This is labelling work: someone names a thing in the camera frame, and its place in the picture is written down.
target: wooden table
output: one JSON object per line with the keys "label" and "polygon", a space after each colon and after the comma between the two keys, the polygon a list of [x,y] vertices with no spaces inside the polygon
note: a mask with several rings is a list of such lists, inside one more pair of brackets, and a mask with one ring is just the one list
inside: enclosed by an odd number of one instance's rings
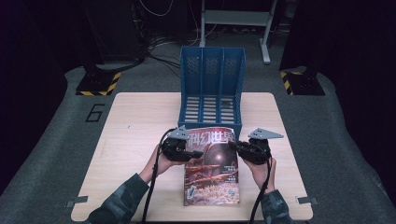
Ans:
{"label": "wooden table", "polygon": [[[126,179],[140,173],[163,134],[177,126],[180,96],[180,92],[123,92],[116,96],[78,195],[88,196],[88,201],[75,204],[74,221],[85,220]],[[276,188],[294,220],[310,219],[311,205],[296,202],[296,197],[306,197],[306,192],[274,96],[243,92],[241,114],[241,141],[247,141],[248,134],[259,127],[284,135],[269,140],[277,160]],[[147,221],[249,220],[259,189],[248,167],[240,158],[238,162],[240,204],[184,206],[184,166],[174,166],[157,178]],[[145,201],[146,196],[133,220],[141,220]],[[255,218],[263,220],[261,209]]]}

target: magazine cover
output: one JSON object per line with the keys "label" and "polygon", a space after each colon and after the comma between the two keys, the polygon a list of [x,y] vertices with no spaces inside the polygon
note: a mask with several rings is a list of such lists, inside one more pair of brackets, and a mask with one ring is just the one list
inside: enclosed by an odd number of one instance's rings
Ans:
{"label": "magazine cover", "polygon": [[187,151],[203,151],[185,165],[184,205],[239,203],[238,159],[228,146],[233,129],[210,127],[188,130]]}

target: person's arm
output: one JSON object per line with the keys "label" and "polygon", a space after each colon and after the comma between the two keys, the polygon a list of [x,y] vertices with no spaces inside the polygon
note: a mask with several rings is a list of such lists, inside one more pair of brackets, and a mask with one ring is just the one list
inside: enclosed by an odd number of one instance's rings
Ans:
{"label": "person's arm", "polygon": [[[134,174],[119,186],[103,203],[92,211],[84,224],[119,224],[129,223],[136,212],[143,196],[149,189],[152,168],[154,167],[158,147],[156,147],[142,172]],[[183,162],[169,161],[163,154],[158,159],[158,175],[169,167]]]}
{"label": "person's arm", "polygon": [[[253,179],[256,182],[259,189],[262,189],[262,184],[268,176],[267,164],[255,165],[249,161],[244,162],[250,168],[253,174]],[[271,158],[269,160],[271,166],[270,178],[268,181],[267,189],[264,191],[262,196],[262,216],[264,222],[267,224],[288,224],[295,223],[289,214],[289,207],[280,194],[279,190],[275,188],[275,171],[276,171],[276,160]]]}

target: camouflage sleeve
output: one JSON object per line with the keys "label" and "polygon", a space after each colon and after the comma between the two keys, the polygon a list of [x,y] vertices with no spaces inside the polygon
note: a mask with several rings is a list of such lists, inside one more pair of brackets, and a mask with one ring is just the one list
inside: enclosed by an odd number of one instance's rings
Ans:
{"label": "camouflage sleeve", "polygon": [[92,211],[84,224],[129,223],[149,186],[138,174],[133,175],[102,205]]}
{"label": "camouflage sleeve", "polygon": [[295,223],[289,215],[289,207],[279,190],[271,191],[262,197],[262,215],[266,224]]}

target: blue plastic file holder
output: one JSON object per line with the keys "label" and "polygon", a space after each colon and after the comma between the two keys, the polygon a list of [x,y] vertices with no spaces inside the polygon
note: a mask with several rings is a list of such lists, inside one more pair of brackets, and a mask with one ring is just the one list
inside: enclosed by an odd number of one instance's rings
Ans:
{"label": "blue plastic file holder", "polygon": [[245,61],[244,49],[183,47],[178,126],[233,128],[238,139]]}

